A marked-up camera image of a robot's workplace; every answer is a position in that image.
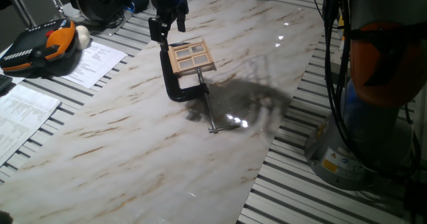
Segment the miniature wooden window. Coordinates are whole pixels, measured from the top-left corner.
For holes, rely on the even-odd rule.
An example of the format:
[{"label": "miniature wooden window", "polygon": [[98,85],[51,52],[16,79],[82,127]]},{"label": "miniature wooden window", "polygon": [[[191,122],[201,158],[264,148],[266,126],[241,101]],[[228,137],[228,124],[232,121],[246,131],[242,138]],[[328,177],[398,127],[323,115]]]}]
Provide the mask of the miniature wooden window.
[{"label": "miniature wooden window", "polygon": [[200,43],[191,43],[178,47],[169,46],[169,58],[175,74],[191,71],[196,67],[214,64],[204,39]]}]

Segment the paper document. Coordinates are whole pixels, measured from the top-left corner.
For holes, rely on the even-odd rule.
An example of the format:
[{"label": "paper document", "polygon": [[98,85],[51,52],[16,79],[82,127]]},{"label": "paper document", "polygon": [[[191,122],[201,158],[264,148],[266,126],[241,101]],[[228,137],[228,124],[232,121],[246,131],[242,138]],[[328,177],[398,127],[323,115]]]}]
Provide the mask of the paper document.
[{"label": "paper document", "polygon": [[92,41],[91,45],[83,51],[79,65],[73,73],[62,77],[91,88],[126,56],[127,54],[122,51]]},{"label": "paper document", "polygon": [[[11,48],[11,46],[12,45],[10,45],[8,48],[6,48],[6,50],[4,50],[0,53],[0,59],[6,54],[6,51],[8,51],[9,48]],[[0,68],[0,74],[4,75],[4,72],[1,68]],[[12,77],[12,82],[14,84],[18,84],[18,83],[22,82],[22,80],[24,80],[24,79],[25,79],[24,77]]]},{"label": "paper document", "polygon": [[0,97],[0,166],[44,124],[60,103],[21,85]]}]

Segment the warning label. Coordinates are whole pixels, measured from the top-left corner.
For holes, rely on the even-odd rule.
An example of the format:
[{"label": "warning label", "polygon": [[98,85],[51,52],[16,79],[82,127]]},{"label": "warning label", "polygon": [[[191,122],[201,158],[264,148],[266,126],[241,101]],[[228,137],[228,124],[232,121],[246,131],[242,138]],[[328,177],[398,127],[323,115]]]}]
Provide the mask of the warning label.
[{"label": "warning label", "polygon": [[331,148],[328,148],[322,166],[336,175],[356,181],[359,181],[364,173],[364,168],[359,162]]}]

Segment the white marble surface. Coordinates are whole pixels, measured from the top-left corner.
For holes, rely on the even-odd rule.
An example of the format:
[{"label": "white marble surface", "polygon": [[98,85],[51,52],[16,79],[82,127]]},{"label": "white marble surface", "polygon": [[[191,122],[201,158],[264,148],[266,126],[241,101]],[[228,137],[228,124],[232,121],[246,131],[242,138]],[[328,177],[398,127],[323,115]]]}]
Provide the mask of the white marble surface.
[{"label": "white marble surface", "polygon": [[206,40],[216,120],[230,114],[249,127],[209,134],[202,103],[170,101],[151,42],[0,187],[0,210],[19,223],[236,222],[322,20],[272,1],[189,9],[187,32],[174,26],[169,43]]}]

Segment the orange and black case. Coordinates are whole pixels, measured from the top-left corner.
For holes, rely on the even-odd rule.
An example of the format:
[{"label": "orange and black case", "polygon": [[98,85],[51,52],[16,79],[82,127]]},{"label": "orange and black case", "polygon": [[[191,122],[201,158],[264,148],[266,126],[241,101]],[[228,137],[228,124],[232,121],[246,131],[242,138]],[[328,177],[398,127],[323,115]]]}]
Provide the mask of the orange and black case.
[{"label": "orange and black case", "polygon": [[0,59],[0,67],[5,73],[43,67],[48,61],[69,57],[76,44],[73,21],[50,21],[22,32]]}]

